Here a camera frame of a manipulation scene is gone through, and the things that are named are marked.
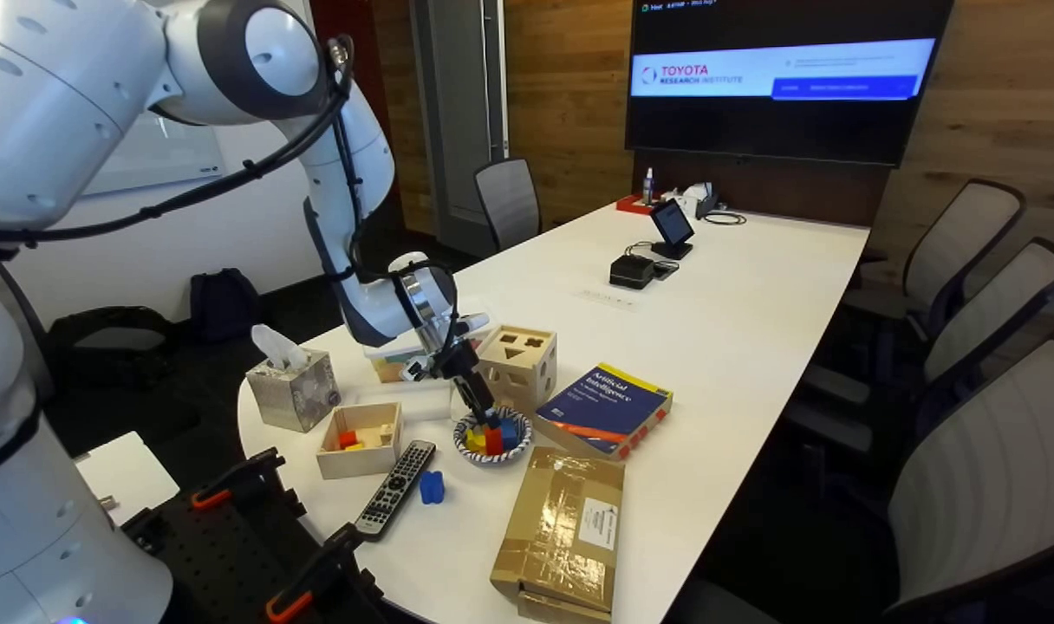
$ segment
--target red object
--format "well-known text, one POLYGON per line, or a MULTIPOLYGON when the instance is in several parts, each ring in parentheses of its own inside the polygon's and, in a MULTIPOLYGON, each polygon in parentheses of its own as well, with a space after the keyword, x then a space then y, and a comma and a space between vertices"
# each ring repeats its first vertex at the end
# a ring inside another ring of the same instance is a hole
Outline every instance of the red object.
POLYGON ((224 505, 224 502, 230 502, 230 489, 219 489, 210 495, 191 495, 194 510, 214 510, 214 505, 224 505))
POLYGON ((484 429, 484 455, 503 455, 503 438, 499 438, 499 429, 484 429))
POLYGON ((302 594, 299 601, 293 601, 284 612, 278 612, 278 597, 262 606, 262 615, 272 619, 272 624, 293 624, 299 621, 308 606, 317 604, 317 594, 302 594))
POLYGON ((356 433, 353 429, 340 429, 340 450, 353 449, 356 433))
POLYGON ((630 216, 652 216, 652 210, 643 198, 621 198, 617 213, 630 213, 630 216))

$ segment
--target office chair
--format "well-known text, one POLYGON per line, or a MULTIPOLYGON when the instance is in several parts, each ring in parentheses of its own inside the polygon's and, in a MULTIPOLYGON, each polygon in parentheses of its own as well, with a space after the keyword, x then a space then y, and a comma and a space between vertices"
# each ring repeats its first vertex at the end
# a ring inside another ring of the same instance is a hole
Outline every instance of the office chair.
POLYGON ((807 369, 791 426, 888 468, 925 429, 978 366, 1033 319, 1054 296, 1054 245, 1026 242, 930 342, 918 378, 875 384, 829 369, 807 369))
POLYGON ((966 182, 909 253, 898 296, 875 303, 847 297, 838 304, 829 340, 820 351, 822 362, 847 362, 847 342, 868 342, 868 354, 850 362, 875 362, 870 332, 882 330, 898 340, 898 354, 924 354, 924 342, 930 342, 959 309, 970 267, 1019 221, 1019 216, 1019 190, 966 182))
POLYGON ((528 159, 499 159, 476 175, 496 249, 538 237, 538 195, 528 159))
POLYGON ((707 557, 731 565, 719 569, 719 582, 751 612, 785 621, 930 621, 988 606, 1014 582, 1054 572, 1054 340, 958 405, 909 455, 883 516, 793 495, 778 480, 749 480, 740 498, 749 523, 721 527, 707 557), (838 523, 838 546, 769 532, 785 527, 759 519, 769 510, 793 527, 838 523), (838 580, 802 580, 802 569, 838 580))

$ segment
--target book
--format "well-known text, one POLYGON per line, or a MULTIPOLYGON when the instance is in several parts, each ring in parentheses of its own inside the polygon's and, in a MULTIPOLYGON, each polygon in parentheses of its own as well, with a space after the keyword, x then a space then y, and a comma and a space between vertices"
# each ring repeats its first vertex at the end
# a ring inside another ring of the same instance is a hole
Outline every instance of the book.
POLYGON ((595 366, 538 411, 602 455, 627 458, 665 421, 672 391, 615 366, 595 366))

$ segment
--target bowl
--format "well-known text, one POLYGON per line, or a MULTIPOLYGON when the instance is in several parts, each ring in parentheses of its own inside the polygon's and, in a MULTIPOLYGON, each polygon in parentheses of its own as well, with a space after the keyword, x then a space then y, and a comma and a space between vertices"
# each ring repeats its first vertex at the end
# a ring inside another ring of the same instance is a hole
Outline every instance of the bowl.
POLYGON ((520 441, 513 449, 499 449, 499 450, 479 450, 479 444, 472 444, 476 433, 484 433, 489 426, 479 424, 476 418, 457 421, 454 426, 454 449, 457 455, 466 455, 472 464, 482 468, 496 468, 496 464, 510 464, 516 463, 528 449, 532 449, 532 424, 520 412, 499 412, 499 433, 503 441, 510 433, 520 433, 520 441))

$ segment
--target remote control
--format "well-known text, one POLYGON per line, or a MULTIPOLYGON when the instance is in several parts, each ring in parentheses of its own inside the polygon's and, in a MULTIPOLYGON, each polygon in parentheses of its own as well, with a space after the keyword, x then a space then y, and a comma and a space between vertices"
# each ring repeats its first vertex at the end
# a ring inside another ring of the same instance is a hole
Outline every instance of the remote control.
POLYGON ((399 513, 403 502, 408 502, 408 494, 417 489, 424 468, 435 463, 435 444, 414 441, 403 458, 391 464, 385 475, 380 489, 376 498, 364 505, 356 516, 356 533, 366 541, 380 541, 399 513))

